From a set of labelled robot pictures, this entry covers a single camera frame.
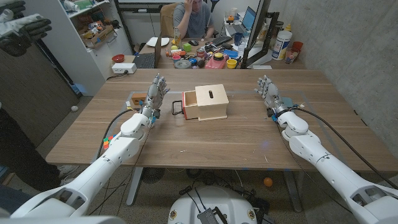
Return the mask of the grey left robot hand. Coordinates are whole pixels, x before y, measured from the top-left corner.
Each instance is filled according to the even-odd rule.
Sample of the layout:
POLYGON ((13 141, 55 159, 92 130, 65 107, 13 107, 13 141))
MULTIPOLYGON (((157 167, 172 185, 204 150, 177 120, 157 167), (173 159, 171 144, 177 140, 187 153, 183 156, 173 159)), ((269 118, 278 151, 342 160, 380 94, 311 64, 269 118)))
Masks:
POLYGON ((149 119, 160 118, 160 107, 162 105, 164 96, 170 91, 167 88, 165 77, 161 77, 158 73, 150 85, 147 96, 140 109, 140 114, 148 117, 149 119))

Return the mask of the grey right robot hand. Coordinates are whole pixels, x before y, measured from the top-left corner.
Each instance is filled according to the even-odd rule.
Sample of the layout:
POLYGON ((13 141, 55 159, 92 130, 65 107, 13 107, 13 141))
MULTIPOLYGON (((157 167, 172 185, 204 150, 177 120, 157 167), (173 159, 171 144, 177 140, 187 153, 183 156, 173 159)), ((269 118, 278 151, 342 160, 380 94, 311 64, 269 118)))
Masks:
POLYGON ((254 91, 262 97, 267 108, 267 116, 278 118, 282 113, 288 111, 288 107, 279 96, 279 91, 273 81, 264 75, 257 81, 258 88, 254 91))

